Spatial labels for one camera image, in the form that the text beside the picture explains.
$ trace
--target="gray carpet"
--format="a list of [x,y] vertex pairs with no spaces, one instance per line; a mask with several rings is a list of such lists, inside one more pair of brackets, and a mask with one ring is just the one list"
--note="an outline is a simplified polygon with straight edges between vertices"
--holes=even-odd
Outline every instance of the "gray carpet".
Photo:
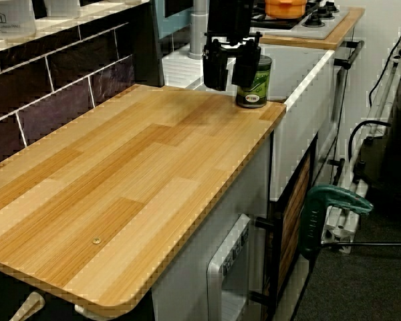
[[[401,216],[370,200],[356,241],[401,241]],[[401,247],[323,249],[293,320],[401,320]]]

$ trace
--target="white container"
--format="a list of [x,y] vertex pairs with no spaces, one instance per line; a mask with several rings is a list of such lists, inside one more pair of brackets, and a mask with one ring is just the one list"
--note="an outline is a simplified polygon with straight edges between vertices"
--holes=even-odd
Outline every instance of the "white container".
[[34,34],[31,0],[0,0],[0,39],[17,39]]
[[79,0],[44,0],[51,19],[73,19],[80,16]]

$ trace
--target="orange pot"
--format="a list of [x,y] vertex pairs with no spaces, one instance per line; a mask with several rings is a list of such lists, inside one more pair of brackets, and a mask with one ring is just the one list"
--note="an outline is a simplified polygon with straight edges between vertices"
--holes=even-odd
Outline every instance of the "orange pot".
[[297,19],[305,14],[307,0],[265,0],[266,14],[279,19]]

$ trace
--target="wooden countertop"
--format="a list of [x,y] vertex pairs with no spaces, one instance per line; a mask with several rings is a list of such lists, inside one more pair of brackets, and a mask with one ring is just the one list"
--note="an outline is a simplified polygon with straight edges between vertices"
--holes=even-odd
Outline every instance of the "wooden countertop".
[[361,19],[365,9],[360,7],[350,7],[350,12],[339,23],[339,25],[323,40],[303,39],[295,37],[280,37],[274,35],[263,35],[260,43],[269,45],[289,45],[292,47],[305,47],[315,49],[336,50],[343,42],[344,37]]
[[0,163],[0,271],[129,312],[284,114],[132,86]]

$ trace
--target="green clamp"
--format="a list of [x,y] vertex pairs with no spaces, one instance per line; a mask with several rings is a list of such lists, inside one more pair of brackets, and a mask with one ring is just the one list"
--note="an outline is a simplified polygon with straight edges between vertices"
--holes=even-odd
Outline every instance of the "green clamp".
[[321,237],[329,206],[367,214],[373,204],[347,189],[333,185],[318,185],[307,192],[301,212],[298,249],[306,259],[314,259],[321,249]]

